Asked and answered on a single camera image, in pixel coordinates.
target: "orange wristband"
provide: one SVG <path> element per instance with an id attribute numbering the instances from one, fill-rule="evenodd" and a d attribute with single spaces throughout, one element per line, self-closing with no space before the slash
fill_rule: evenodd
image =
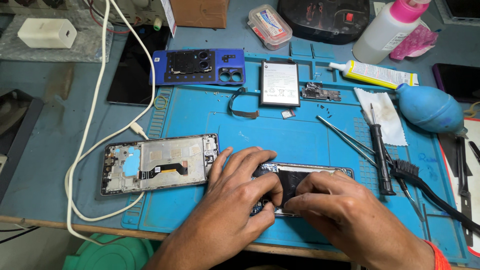
<path id="1" fill-rule="evenodd" d="M 435 270 L 452 270 L 447 259 L 443 255 L 440 249 L 437 248 L 433 243 L 425 240 L 432 248 L 435 254 Z"/>

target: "bubble wrap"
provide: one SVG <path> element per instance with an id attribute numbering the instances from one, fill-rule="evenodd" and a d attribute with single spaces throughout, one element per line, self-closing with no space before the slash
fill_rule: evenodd
<path id="1" fill-rule="evenodd" d="M 91 18 L 88 10 L 73 10 L 63 16 L 49 16 L 51 19 L 68 19 L 77 30 L 77 37 L 70 49 L 33 49 L 18 36 L 18 30 L 27 19 L 15 15 L 13 21 L 0 37 L 0 59 L 46 62 L 102 62 L 102 28 Z M 107 28 L 113 30 L 111 23 Z M 106 62 L 110 55 L 113 33 L 107 31 Z"/>
<path id="2" fill-rule="evenodd" d="M 405 56 L 420 56 L 435 47 L 437 37 L 438 33 L 419 25 L 390 53 L 390 58 L 402 60 Z"/>

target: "hand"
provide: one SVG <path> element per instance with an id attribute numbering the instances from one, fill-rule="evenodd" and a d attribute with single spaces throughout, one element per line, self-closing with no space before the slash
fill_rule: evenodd
<path id="1" fill-rule="evenodd" d="M 373 195 L 343 172 L 312 172 L 284 208 L 370 270 L 433 270 L 434 253 Z"/>
<path id="2" fill-rule="evenodd" d="M 276 153 L 249 147 L 231 155 L 222 171 L 232 151 L 228 147 L 218 155 L 206 194 L 145 269 L 209 269 L 239 253 L 275 222 L 274 204 L 282 202 L 280 180 L 273 172 L 252 180 L 252 173 Z M 273 203 L 250 217 L 253 206 L 266 193 Z"/>

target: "white cloth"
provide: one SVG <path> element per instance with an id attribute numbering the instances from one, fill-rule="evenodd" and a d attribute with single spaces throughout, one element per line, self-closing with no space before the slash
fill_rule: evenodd
<path id="1" fill-rule="evenodd" d="M 375 120 L 377 124 L 382 126 L 382 139 L 384 143 L 396 146 L 407 146 L 405 133 L 403 132 L 402 123 L 398 116 L 393 103 L 387 93 L 369 93 L 361 88 L 353 88 L 360 104 L 363 108 L 364 115 L 367 115 L 372 120 L 372 110 L 370 103 L 373 105 L 375 112 Z"/>

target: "red label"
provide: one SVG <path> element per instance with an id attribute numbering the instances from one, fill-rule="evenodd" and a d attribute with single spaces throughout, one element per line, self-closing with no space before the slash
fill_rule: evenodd
<path id="1" fill-rule="evenodd" d="M 265 40 L 265 37 L 262 35 L 262 33 L 260 33 L 260 30 L 258 30 L 256 26 L 254 26 L 252 29 L 261 39 Z"/>

